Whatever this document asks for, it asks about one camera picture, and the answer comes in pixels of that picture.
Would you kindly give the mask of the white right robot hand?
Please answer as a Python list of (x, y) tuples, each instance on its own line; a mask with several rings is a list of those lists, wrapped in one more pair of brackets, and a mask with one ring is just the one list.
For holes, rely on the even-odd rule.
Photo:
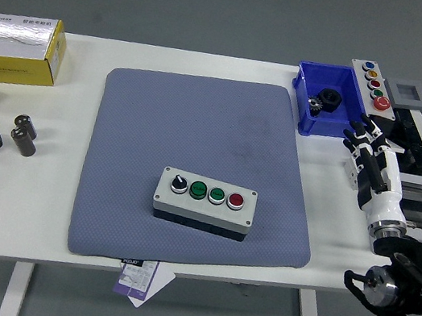
[(404, 236), (407, 221), (400, 208), (399, 164), (386, 136), (366, 114), (350, 121), (350, 128), (343, 132), (350, 152), (346, 171), (357, 186), (358, 207), (366, 214), (370, 235)]

